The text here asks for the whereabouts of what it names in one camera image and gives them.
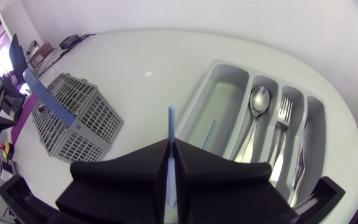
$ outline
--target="utensil handle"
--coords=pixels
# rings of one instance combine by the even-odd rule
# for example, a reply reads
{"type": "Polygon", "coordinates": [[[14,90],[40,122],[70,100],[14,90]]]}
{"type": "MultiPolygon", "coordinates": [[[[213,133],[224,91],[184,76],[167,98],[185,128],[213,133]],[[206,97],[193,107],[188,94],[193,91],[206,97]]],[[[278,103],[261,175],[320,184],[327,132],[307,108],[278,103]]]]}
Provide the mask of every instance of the utensil handle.
{"type": "Polygon", "coordinates": [[[274,164],[276,163],[276,159],[277,159],[277,151],[278,151],[278,145],[280,143],[280,136],[281,136],[281,128],[279,128],[278,126],[276,126],[277,128],[277,134],[276,134],[276,141],[274,143],[274,148],[273,148],[273,152],[272,152],[272,156],[270,157],[270,160],[269,160],[269,164],[270,166],[274,167],[274,164]]]}
{"type": "Polygon", "coordinates": [[[272,183],[272,185],[274,187],[276,187],[278,180],[280,178],[280,174],[281,174],[281,170],[283,169],[283,164],[284,164],[284,149],[285,149],[285,141],[287,138],[287,134],[285,132],[285,130],[282,130],[282,144],[280,146],[280,152],[278,154],[278,157],[276,159],[276,162],[274,164],[273,170],[272,170],[272,176],[270,177],[270,183],[272,183]]]}
{"type": "Polygon", "coordinates": [[[244,155],[246,153],[247,145],[251,139],[251,135],[254,132],[254,130],[256,129],[256,124],[257,124],[257,120],[256,120],[256,118],[253,118],[251,127],[247,133],[246,138],[244,139],[244,142],[242,143],[242,145],[240,147],[239,152],[237,153],[236,158],[234,159],[234,162],[242,162],[242,158],[244,157],[244,155]]]}
{"type": "Polygon", "coordinates": [[[292,189],[293,190],[296,190],[296,187],[298,186],[298,183],[300,181],[300,176],[303,175],[302,163],[304,163],[303,150],[305,148],[306,128],[307,128],[307,126],[305,124],[305,128],[304,128],[304,130],[302,132],[301,139],[299,141],[298,158],[296,159],[295,175],[294,175],[293,182],[292,182],[292,189]]]}
{"type": "Polygon", "coordinates": [[[293,199],[291,202],[291,207],[294,207],[298,203],[298,198],[299,198],[299,193],[300,193],[298,183],[300,183],[303,180],[304,176],[305,176],[305,170],[303,170],[302,173],[300,174],[298,182],[296,183],[296,186],[294,188],[294,196],[293,196],[293,199]]]}

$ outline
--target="gray plastic basket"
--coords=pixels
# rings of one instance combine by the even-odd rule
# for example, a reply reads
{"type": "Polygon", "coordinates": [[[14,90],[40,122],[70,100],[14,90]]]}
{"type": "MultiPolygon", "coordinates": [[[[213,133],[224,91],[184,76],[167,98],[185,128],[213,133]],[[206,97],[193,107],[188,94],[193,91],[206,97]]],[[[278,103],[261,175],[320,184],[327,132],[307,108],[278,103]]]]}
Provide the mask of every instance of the gray plastic basket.
{"type": "Polygon", "coordinates": [[[96,85],[61,73],[48,92],[76,119],[68,127],[53,113],[32,110],[40,141],[50,156],[65,162],[100,161],[118,135],[124,121],[98,91],[96,85]]]}

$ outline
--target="spoon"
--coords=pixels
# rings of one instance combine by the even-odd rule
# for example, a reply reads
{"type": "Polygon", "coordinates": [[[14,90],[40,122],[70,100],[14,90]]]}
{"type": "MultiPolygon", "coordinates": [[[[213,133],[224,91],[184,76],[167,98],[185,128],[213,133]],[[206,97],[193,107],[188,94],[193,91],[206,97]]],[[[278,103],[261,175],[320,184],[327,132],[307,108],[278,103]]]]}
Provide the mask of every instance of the spoon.
{"type": "Polygon", "coordinates": [[[239,152],[237,153],[235,162],[250,162],[252,158],[252,151],[254,150],[254,138],[258,119],[262,113],[264,113],[270,103],[270,94],[265,87],[255,88],[249,99],[249,106],[253,115],[250,131],[248,132],[246,139],[242,143],[239,152]]]}

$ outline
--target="cutlery tray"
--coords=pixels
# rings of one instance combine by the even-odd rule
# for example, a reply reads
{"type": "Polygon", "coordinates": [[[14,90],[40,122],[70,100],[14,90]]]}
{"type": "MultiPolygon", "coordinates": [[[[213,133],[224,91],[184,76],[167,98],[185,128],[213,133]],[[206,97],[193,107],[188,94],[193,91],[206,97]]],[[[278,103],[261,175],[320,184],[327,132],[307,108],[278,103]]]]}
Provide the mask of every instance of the cutlery tray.
{"type": "Polygon", "coordinates": [[[298,186],[298,201],[302,201],[310,195],[321,177],[326,149],[324,101],[314,94],[273,75],[215,60],[181,118],[175,130],[176,137],[202,148],[211,131],[205,150],[233,160],[250,129],[252,113],[249,98],[258,86],[269,90],[270,104],[258,120],[251,162],[269,160],[281,99],[284,96],[293,102],[283,166],[276,185],[288,203],[294,197],[292,182],[300,138],[308,118],[304,145],[306,170],[298,186]]]}

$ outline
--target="desk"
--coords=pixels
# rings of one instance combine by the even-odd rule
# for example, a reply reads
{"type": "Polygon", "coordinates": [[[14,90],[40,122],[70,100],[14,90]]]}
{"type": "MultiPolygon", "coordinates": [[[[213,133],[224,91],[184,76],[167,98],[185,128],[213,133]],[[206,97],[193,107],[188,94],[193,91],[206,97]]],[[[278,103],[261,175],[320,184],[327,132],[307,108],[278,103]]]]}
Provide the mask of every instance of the desk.
{"type": "MultiPolygon", "coordinates": [[[[222,59],[288,80],[326,105],[323,175],[346,194],[325,220],[347,223],[358,208],[358,130],[339,93],[305,63],[277,50],[238,39],[176,31],[100,34],[78,44],[40,78],[47,86],[61,72],[97,85],[124,120],[104,160],[168,137],[168,106],[178,124],[207,69],[222,59]]],[[[16,142],[15,158],[34,195],[55,206],[72,178],[69,164],[49,157],[30,117],[16,142]]],[[[166,215],[166,222],[172,218],[166,215]]]]}

